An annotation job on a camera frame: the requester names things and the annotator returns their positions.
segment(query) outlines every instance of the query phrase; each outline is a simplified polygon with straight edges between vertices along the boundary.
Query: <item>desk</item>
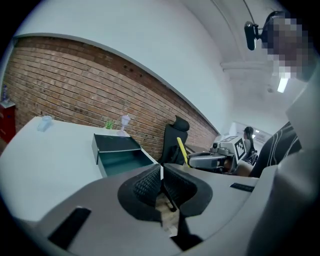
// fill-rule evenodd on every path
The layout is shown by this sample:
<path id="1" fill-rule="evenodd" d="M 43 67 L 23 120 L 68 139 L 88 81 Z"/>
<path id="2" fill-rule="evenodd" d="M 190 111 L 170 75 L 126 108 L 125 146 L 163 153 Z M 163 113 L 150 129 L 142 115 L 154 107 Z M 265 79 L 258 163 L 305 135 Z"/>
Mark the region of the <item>desk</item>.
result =
<path id="1" fill-rule="evenodd" d="M 6 205 L 14 217 L 35 222 L 83 186 L 102 178 L 92 150 L 94 133 L 118 136 L 117 130 L 56 120 L 40 132 L 40 121 L 41 117 L 34 117 L 28 122 L 0 157 L 0 191 Z"/>

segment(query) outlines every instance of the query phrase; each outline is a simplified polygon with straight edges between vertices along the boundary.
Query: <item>white wall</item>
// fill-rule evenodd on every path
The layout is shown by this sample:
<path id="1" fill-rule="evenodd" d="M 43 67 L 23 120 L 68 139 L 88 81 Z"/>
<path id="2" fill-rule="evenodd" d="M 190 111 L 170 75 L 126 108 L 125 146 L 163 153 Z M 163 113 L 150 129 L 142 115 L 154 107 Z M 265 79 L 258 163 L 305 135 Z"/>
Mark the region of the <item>white wall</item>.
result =
<path id="1" fill-rule="evenodd" d="M 179 1 L 47 0 L 16 32 L 28 35 L 75 39 L 114 52 L 178 92 L 221 134 L 230 127 L 233 94 L 220 52 Z"/>
<path id="2" fill-rule="evenodd" d="M 288 122 L 285 113 L 275 115 L 272 112 L 268 112 L 267 109 L 259 110 L 255 108 L 255 106 L 234 108 L 232 118 L 235 122 L 255 127 L 271 135 L 276 133 Z"/>
<path id="3" fill-rule="evenodd" d="M 237 124 L 235 122 L 232 122 L 232 124 L 230 126 L 229 135 L 230 136 L 236 136 L 237 135 Z"/>

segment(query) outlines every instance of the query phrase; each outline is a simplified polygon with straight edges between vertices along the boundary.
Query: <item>brick wall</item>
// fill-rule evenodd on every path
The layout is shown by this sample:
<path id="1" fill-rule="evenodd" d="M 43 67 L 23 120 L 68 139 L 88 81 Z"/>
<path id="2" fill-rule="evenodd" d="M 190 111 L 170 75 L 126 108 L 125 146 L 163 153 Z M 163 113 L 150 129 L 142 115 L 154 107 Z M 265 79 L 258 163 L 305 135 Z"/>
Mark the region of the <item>brick wall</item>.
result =
<path id="1" fill-rule="evenodd" d="M 131 62 L 95 46 L 52 37 L 24 37 L 7 65 L 4 84 L 16 103 L 16 128 L 35 116 L 103 127 L 121 116 L 126 131 L 155 159 L 175 115 L 190 124 L 187 144 L 209 148 L 217 132 L 187 102 Z"/>

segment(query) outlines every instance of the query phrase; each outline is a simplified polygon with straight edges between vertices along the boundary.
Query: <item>red cabinet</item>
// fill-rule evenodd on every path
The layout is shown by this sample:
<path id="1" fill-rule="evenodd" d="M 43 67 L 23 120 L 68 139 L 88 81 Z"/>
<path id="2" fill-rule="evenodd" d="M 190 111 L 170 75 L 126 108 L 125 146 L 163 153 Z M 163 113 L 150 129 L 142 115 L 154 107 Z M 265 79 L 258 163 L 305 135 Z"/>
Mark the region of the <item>red cabinet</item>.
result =
<path id="1" fill-rule="evenodd" d="M 0 103 L 0 137 L 9 143 L 16 135 L 15 104 Z"/>

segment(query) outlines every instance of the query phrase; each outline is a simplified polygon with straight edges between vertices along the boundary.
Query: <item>black mesh pad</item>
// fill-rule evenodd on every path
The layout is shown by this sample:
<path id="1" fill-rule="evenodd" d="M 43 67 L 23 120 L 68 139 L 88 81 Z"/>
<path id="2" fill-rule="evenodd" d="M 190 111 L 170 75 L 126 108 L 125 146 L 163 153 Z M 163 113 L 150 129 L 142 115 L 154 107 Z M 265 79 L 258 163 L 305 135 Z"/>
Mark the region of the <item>black mesh pad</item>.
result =
<path id="1" fill-rule="evenodd" d="M 160 170 L 157 169 L 136 182 L 133 186 L 133 192 L 140 202 L 155 207 L 160 186 Z"/>
<path id="2" fill-rule="evenodd" d="M 184 217 L 200 215 L 212 199 L 213 191 L 206 182 L 173 164 L 164 165 L 163 179 L 164 188 Z"/>
<path id="3" fill-rule="evenodd" d="M 121 206 L 141 221 L 161 222 L 161 213 L 155 209 L 156 198 L 161 189 L 160 164 L 126 180 L 118 190 Z"/>

